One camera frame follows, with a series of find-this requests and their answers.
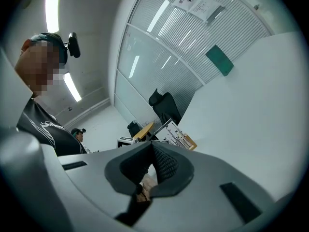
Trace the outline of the white rectangular table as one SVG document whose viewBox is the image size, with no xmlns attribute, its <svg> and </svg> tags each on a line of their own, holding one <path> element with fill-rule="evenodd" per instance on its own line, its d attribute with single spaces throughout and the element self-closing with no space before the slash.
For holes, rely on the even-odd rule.
<svg viewBox="0 0 309 232">
<path fill-rule="evenodd" d="M 193 96 L 179 124 L 274 200 L 295 190 L 308 143 L 305 53 L 296 32 L 258 40 Z"/>
</svg>

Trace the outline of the black chair backrest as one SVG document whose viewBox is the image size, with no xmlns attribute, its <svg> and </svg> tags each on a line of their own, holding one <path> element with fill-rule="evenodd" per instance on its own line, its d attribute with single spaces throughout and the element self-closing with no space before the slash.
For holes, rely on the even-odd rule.
<svg viewBox="0 0 309 232">
<path fill-rule="evenodd" d="M 129 131 L 129 133 L 130 133 L 130 136 L 131 136 L 132 138 L 133 138 L 137 133 L 139 133 L 140 130 L 141 130 L 140 126 L 139 126 L 136 122 L 134 122 L 134 121 L 132 121 L 132 122 L 127 126 L 127 129 L 128 129 L 128 131 Z"/>
</svg>

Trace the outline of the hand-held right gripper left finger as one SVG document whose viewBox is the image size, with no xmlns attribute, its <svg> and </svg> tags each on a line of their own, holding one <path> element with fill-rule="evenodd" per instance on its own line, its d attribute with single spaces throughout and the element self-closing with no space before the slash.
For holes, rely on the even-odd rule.
<svg viewBox="0 0 309 232">
<path fill-rule="evenodd" d="M 151 142 L 57 160 L 57 193 L 70 218 L 139 217 L 150 202 L 137 201 L 137 185 L 121 172 L 121 162 Z"/>
</svg>

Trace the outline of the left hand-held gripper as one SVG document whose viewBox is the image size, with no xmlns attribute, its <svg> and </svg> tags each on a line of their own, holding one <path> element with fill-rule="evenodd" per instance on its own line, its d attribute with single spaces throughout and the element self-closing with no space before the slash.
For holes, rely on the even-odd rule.
<svg viewBox="0 0 309 232">
<path fill-rule="evenodd" d="M 119 139 L 117 139 L 117 148 L 127 146 L 127 145 L 132 145 L 138 142 L 140 142 L 139 139 L 130 138 L 130 137 L 120 137 Z"/>
</svg>

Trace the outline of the black mesh office chair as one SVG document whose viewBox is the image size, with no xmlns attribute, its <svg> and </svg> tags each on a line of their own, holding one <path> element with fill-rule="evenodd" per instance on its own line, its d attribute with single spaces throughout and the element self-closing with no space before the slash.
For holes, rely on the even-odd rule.
<svg viewBox="0 0 309 232">
<path fill-rule="evenodd" d="M 159 117 L 162 125 L 170 119 L 176 125 L 179 124 L 182 117 L 178 111 L 174 98 L 169 92 L 161 95 L 156 88 L 154 93 L 150 96 L 148 103 Z"/>
</svg>

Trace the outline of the round wooden table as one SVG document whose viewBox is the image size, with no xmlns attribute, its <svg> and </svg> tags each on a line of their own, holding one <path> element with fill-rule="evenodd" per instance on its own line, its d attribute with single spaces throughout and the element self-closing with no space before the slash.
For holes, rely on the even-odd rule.
<svg viewBox="0 0 309 232">
<path fill-rule="evenodd" d="M 146 126 L 144 126 L 136 135 L 133 136 L 134 139 L 142 139 L 144 138 L 153 127 L 154 122 L 150 122 Z"/>
</svg>

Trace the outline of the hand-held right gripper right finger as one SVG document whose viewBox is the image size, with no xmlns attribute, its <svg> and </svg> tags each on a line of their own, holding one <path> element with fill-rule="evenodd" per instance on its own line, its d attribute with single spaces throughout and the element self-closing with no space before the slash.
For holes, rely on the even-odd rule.
<svg viewBox="0 0 309 232">
<path fill-rule="evenodd" d="M 135 222 L 138 232 L 232 232 L 274 205 L 248 176 L 217 157 L 153 142 L 154 152 L 176 161 L 175 175 L 159 181 L 171 196 L 153 196 Z"/>
</svg>

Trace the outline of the dark green box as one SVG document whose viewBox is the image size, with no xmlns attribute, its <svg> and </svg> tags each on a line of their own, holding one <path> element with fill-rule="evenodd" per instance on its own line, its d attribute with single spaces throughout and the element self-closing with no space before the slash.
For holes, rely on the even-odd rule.
<svg viewBox="0 0 309 232">
<path fill-rule="evenodd" d="M 223 76 L 227 76 L 234 67 L 232 61 L 217 45 L 214 45 L 206 53 L 206 57 L 216 66 Z"/>
</svg>

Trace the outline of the person's black printed t-shirt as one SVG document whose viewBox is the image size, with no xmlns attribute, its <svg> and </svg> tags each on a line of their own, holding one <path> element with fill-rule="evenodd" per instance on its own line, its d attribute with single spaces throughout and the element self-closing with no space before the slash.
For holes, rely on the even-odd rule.
<svg viewBox="0 0 309 232">
<path fill-rule="evenodd" d="M 50 145 L 57 156 L 86 153 L 83 145 L 33 99 L 27 102 L 17 128 L 32 134 L 41 144 Z"/>
</svg>

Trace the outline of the ceiling light strip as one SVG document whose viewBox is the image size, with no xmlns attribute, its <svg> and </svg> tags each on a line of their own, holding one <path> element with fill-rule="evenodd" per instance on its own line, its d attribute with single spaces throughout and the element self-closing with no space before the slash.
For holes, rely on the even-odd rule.
<svg viewBox="0 0 309 232">
<path fill-rule="evenodd" d="M 71 95 L 75 99 L 75 101 L 79 102 L 82 98 L 81 98 L 81 96 L 80 96 L 80 94 L 79 94 L 69 72 L 67 72 L 63 75 L 63 80 L 64 80 L 67 88 L 69 89 Z"/>
<path fill-rule="evenodd" d="M 47 31 L 51 33 L 59 31 L 58 1 L 59 0 L 45 0 L 45 19 Z"/>
</svg>

